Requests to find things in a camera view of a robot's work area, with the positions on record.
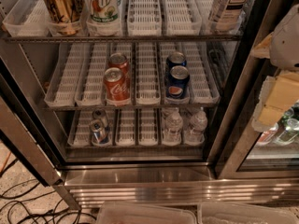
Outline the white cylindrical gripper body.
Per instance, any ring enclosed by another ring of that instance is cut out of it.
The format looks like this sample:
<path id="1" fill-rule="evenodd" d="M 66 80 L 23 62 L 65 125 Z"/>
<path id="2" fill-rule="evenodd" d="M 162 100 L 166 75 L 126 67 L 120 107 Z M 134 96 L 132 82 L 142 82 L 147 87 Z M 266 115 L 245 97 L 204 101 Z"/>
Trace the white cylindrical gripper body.
<path id="1" fill-rule="evenodd" d="M 270 44 L 270 62 L 289 71 L 299 71 L 299 4 L 276 26 Z"/>

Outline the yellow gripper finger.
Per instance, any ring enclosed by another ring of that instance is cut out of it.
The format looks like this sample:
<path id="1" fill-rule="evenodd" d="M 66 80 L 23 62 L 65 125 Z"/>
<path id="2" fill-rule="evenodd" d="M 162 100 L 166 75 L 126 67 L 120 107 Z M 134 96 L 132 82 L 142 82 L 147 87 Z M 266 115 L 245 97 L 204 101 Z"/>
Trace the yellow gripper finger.
<path id="1" fill-rule="evenodd" d="M 282 71 L 276 77 L 267 76 L 253 112 L 253 129 L 260 133 L 269 130 L 298 100 L 298 72 Z"/>
<path id="2" fill-rule="evenodd" d="M 269 59 L 272 36 L 272 33 L 267 35 L 258 45 L 256 45 L 251 50 L 250 55 L 258 59 Z"/>

